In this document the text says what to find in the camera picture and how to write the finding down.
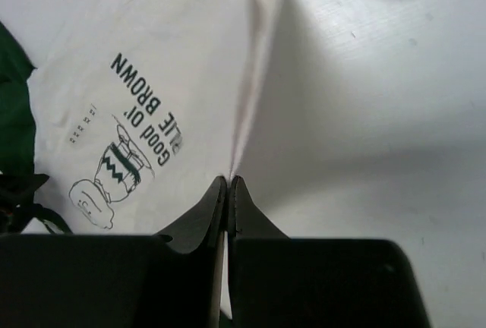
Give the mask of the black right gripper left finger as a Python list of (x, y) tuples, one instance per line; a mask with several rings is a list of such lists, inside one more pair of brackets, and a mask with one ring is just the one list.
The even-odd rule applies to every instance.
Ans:
[(186, 213), (156, 233), (173, 251), (191, 254), (219, 235), (227, 181), (217, 176), (202, 198)]

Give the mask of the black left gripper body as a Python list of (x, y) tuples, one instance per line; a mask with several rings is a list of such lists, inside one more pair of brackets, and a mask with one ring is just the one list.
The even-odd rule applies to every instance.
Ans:
[(51, 234), (70, 234), (71, 229), (54, 210), (33, 201), (47, 181), (46, 174), (1, 174), (1, 234), (21, 233), (34, 219)]

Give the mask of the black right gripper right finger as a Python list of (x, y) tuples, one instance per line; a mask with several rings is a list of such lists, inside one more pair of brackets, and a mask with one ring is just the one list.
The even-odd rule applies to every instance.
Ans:
[(229, 239), (288, 239), (256, 206), (245, 180), (236, 176), (229, 189), (227, 232)]

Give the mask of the white green raglan t-shirt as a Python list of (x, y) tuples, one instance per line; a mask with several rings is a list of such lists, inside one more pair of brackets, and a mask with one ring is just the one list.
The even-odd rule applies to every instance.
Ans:
[(37, 219), (1, 234), (3, 327), (207, 327), (222, 239), (156, 233), (235, 175), (282, 0), (83, 0), (34, 64), (1, 30), (1, 174), (46, 174)]

